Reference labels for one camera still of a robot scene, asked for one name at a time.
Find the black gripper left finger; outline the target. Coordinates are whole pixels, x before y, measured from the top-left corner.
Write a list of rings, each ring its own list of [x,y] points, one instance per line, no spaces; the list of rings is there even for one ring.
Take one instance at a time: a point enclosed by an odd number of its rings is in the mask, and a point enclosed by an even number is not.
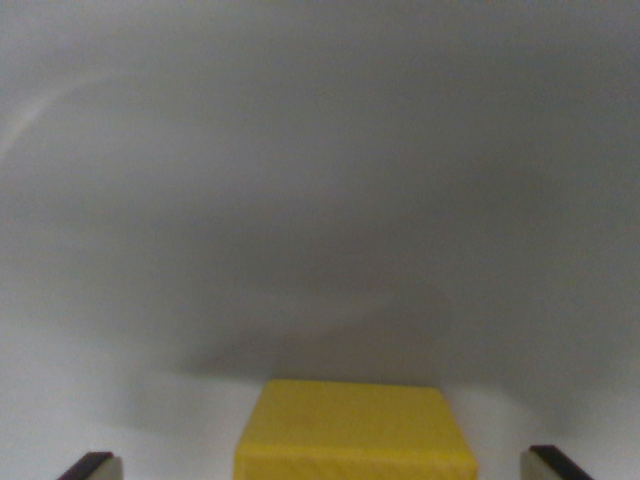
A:
[[[123,461],[112,452],[87,452],[58,480],[122,480]]]

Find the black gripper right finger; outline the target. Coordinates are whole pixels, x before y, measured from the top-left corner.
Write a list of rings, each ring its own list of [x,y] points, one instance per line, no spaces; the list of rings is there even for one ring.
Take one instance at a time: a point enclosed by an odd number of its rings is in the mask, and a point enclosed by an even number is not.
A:
[[[555,445],[532,445],[520,455],[521,480],[593,480]]]

